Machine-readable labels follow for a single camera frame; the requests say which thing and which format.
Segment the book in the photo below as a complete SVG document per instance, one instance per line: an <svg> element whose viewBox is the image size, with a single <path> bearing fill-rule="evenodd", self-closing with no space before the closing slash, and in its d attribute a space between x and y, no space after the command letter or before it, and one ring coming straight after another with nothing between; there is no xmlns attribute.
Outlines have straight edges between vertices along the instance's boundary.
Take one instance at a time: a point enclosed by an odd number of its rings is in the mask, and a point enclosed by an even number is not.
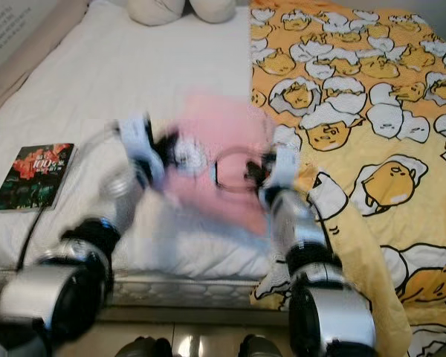
<svg viewBox="0 0 446 357"><path fill-rule="evenodd" d="M22 147L0 188L0 210L53 209L74 144Z"/></svg>

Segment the tile floor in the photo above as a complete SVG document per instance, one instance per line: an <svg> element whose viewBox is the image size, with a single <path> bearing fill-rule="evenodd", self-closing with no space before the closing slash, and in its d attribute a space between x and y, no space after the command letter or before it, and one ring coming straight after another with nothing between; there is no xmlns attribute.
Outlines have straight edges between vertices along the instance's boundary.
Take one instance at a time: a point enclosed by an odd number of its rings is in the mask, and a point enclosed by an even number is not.
<svg viewBox="0 0 446 357"><path fill-rule="evenodd" d="M265 335L278 346L284 357L292 357L285 327L117 323L96 325L79 341L61 349L57 357L114 357L121 347L141 335L168 339L174 354L181 357L235 357L239 344L250 333ZM190 354L190 342L195 339L200 340L199 353ZM436 357L446 357L446 349Z"/></svg>

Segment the mattress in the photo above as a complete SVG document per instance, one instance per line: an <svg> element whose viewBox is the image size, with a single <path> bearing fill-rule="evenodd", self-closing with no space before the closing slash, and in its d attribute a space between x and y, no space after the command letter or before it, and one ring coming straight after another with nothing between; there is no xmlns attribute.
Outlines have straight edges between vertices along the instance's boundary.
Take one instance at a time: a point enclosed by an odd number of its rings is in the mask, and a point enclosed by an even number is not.
<svg viewBox="0 0 446 357"><path fill-rule="evenodd" d="M154 132L165 128L190 91L248 96L248 9L220 25L188 15L148 28L125 9L93 1L83 21L0 109L0 186L20 147L75 143L113 121L148 111ZM71 171L57 207L37 226L25 263L80 221L97 182L126 163L109 139ZM35 213L0 213L0 267L12 266ZM114 267L192 278L258 279L269 269L269 241L176 208L146 192L135 224L120 241Z"/></svg>

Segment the bed frame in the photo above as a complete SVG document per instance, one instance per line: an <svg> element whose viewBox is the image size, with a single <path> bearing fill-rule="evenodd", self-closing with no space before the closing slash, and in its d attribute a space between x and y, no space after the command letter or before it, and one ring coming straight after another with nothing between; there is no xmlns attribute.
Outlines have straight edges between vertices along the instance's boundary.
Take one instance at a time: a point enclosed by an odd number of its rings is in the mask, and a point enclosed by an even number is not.
<svg viewBox="0 0 446 357"><path fill-rule="evenodd" d="M13 277L0 269L0 292ZM159 273L115 272L101 321L287 326L285 312L250 305L252 280L192 280Z"/></svg>

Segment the bed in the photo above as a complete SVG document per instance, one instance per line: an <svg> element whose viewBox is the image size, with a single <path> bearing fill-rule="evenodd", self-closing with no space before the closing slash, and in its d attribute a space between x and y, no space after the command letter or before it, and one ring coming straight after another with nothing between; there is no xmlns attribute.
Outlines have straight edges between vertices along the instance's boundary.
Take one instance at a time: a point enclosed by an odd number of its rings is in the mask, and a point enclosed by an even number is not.
<svg viewBox="0 0 446 357"><path fill-rule="evenodd" d="M0 185L22 146L80 146L112 121L145 111L158 132L178 114L188 90L247 97L248 43L246 7L219 26L188 15L145 28L124 7L93 1L81 23L0 108ZM122 144L111 139L70 173L57 207L35 231L27 263L80 220L97 194L94 183L125 162ZM0 213L0 268L16 263L34 215ZM114 254L114 304L251 307L249 294L269 269L268 239L178 209L150 190L136 221ZM0 271L0 286L9 276Z"/></svg>

